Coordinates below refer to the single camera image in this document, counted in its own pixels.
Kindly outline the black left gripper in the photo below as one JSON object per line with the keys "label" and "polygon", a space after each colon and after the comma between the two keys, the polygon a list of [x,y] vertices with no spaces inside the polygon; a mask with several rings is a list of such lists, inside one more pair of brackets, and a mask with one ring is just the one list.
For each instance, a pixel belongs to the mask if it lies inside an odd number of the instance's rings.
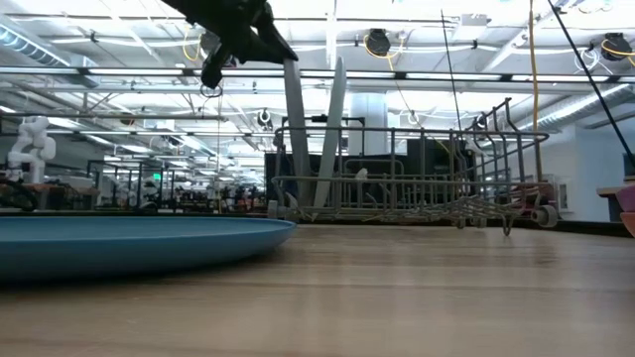
{"label": "black left gripper", "polygon": [[298,56],[274,25],[267,0],[162,0],[219,38],[219,47],[204,61],[200,79],[215,88],[230,57],[240,63],[297,61]]}

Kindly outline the large light blue plate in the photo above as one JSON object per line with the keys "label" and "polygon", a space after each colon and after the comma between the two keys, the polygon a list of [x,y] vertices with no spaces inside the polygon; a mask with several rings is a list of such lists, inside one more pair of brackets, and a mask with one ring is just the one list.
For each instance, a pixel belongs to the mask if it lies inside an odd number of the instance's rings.
{"label": "large light blue plate", "polygon": [[324,131],[322,155],[318,171],[314,207],[322,208],[326,203],[330,182],[333,176],[335,153],[339,145],[339,128],[343,117],[343,106],[346,90],[346,67],[342,57],[335,64],[334,78],[331,88],[329,109]]}

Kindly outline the black cabinets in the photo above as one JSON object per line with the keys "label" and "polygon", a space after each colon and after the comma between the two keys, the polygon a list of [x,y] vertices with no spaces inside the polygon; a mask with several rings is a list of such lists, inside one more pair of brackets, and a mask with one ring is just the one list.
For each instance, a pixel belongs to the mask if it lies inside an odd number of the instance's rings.
{"label": "black cabinets", "polygon": [[[390,138],[387,140],[380,142],[378,140],[374,140],[370,138],[370,134],[368,134],[368,139],[365,139],[365,149],[363,155],[361,154],[361,142],[357,143],[355,140],[343,138],[344,149],[342,151],[342,173],[340,173],[339,169],[339,158],[338,150],[334,154],[333,159],[333,173],[336,177],[339,177],[340,174],[343,174],[344,177],[354,178],[354,176],[362,169],[365,169],[368,174],[368,178],[383,178],[383,175],[386,174],[388,177],[391,173],[391,164],[389,163],[391,158],[391,149],[390,145],[392,141]],[[398,179],[403,179],[401,176],[417,176],[421,173],[421,142],[420,139],[399,139],[396,137],[396,148],[395,148],[395,171]],[[424,159],[423,164],[425,164],[425,174],[430,176],[437,175],[436,178],[430,179],[439,179],[440,176],[449,174],[449,150],[448,141],[441,140],[440,143],[434,141],[433,139],[426,139],[425,148],[423,151]],[[465,145],[463,142],[457,144],[460,148],[458,151],[462,154],[466,159],[466,164],[471,166],[474,162],[474,159],[469,156],[469,152],[465,149]],[[321,153],[318,154],[310,154],[309,155],[309,163],[312,170],[312,175],[318,174],[320,163],[321,163]],[[284,201],[278,199],[278,193],[274,187],[274,184],[271,182],[271,179],[276,176],[294,176],[295,175],[295,164],[293,160],[293,153],[291,151],[281,151],[281,155],[278,156],[278,153],[267,153],[265,154],[265,171],[266,171],[266,199],[269,203],[270,201],[277,200],[279,202],[279,206],[282,205],[281,202]],[[371,207],[372,204],[376,203],[384,203],[383,192],[384,186],[380,183],[364,183],[362,185],[361,193],[358,192],[357,183],[343,183],[340,193],[345,194],[345,199],[343,198],[342,206],[344,206],[345,202],[349,202],[349,206],[355,206],[357,204],[358,196],[361,197],[361,202],[365,205],[365,207]],[[289,193],[293,197],[298,197],[298,183],[293,180],[287,180],[283,182],[283,193]],[[397,203],[404,203],[405,199],[409,196],[407,195],[408,188],[397,187]]]}

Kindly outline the large teal blue plate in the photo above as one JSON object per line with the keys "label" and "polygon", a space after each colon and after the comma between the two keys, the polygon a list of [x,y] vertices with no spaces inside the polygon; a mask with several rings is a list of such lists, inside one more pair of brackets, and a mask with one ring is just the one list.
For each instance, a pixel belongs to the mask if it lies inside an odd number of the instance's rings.
{"label": "large teal blue plate", "polygon": [[223,264],[271,251],[295,223],[246,217],[0,217],[0,284]]}

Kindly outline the wooden background desk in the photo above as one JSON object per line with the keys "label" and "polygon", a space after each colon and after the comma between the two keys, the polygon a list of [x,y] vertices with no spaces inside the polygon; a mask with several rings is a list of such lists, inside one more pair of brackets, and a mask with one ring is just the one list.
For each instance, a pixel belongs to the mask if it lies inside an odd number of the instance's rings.
{"label": "wooden background desk", "polygon": [[608,200],[608,211],[609,211],[609,221],[617,222],[620,221],[620,214],[623,212],[617,199],[615,193],[624,186],[620,187],[605,187],[599,188],[596,192],[597,194]]}

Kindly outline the red storage bins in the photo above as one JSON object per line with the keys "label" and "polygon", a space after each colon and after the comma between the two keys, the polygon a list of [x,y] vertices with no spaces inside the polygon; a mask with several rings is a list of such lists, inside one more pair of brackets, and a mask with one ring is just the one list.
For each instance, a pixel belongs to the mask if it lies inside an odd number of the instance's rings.
{"label": "red storage bins", "polygon": [[538,196],[540,199],[550,200],[555,197],[553,185],[546,180],[517,185],[514,187],[514,192],[518,192],[521,196],[526,196],[528,199],[535,199]]}

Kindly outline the large grey plate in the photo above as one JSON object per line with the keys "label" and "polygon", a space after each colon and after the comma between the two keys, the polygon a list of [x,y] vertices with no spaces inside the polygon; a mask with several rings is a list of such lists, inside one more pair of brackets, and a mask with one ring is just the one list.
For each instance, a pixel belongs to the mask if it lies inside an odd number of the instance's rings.
{"label": "large grey plate", "polygon": [[301,75],[298,63],[294,60],[285,59],[283,67],[294,171],[295,176],[298,178],[298,203],[308,206],[312,203],[314,191],[312,184],[308,180],[304,180],[304,178],[308,178],[312,172]]}

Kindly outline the grey wire dish rack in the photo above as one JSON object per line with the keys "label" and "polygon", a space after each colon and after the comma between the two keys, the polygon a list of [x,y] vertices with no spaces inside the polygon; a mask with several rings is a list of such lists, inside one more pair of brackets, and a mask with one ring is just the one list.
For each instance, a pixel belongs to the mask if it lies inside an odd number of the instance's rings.
{"label": "grey wire dish rack", "polygon": [[[452,129],[426,129],[416,123],[413,113],[408,115],[412,124],[404,128],[368,128],[351,127],[352,118],[341,120],[339,128],[338,155],[339,169],[342,173],[343,138],[348,139],[350,131],[386,131],[390,145],[391,173],[383,178],[368,178],[365,169],[360,170],[354,178],[334,174],[329,178],[329,193],[324,207],[314,207],[318,174],[311,174],[308,180],[313,187],[312,203],[300,205],[298,199],[289,193],[283,193],[283,182],[293,180],[296,176],[276,176],[271,179],[278,199],[283,200],[279,206],[277,200],[268,203],[268,214],[272,218],[301,220],[307,222],[351,221],[351,222],[386,222],[386,223],[433,223],[446,222],[461,229],[467,225],[484,228],[492,221],[498,222],[505,233],[509,233],[513,224],[519,219],[531,219],[542,227],[554,227],[559,221],[557,205],[554,199],[528,199],[514,192],[517,185],[527,182],[546,180],[542,177],[540,149],[550,137],[547,132],[522,130],[515,126],[510,118],[510,102],[504,100],[490,111],[474,117],[469,123],[459,123]],[[326,121],[316,126],[306,125],[309,154],[322,154]],[[420,139],[421,173],[417,176],[401,176],[395,171],[396,137],[399,139]],[[278,156],[281,151],[291,151],[290,128],[288,124],[277,129],[273,135],[274,146]],[[436,178],[437,175],[426,175],[424,148],[426,139],[440,143],[448,141],[449,174]],[[474,159],[471,166],[466,164],[465,157],[458,151],[457,144],[463,142],[469,156]],[[374,203],[365,207],[358,196],[355,206],[342,199],[340,193],[343,183],[357,183],[361,193],[364,183],[380,183],[384,186],[384,203]],[[408,188],[408,198],[404,203],[397,203],[397,187]]]}

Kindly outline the purple plate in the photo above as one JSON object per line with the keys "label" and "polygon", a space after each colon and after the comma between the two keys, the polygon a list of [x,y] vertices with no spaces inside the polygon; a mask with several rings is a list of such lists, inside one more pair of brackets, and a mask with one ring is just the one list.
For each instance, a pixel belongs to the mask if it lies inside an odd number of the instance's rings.
{"label": "purple plate", "polygon": [[635,184],[620,188],[615,196],[623,212],[635,212]]}

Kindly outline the white round column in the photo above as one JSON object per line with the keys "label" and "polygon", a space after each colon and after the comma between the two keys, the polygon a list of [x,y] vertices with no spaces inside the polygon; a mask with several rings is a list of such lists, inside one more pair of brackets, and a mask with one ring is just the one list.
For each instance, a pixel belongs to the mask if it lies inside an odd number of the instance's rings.
{"label": "white round column", "polygon": [[[387,128],[388,108],[385,92],[353,92],[350,94],[349,122],[351,127]],[[388,153],[386,131],[350,131],[348,154],[350,156],[383,155]]]}

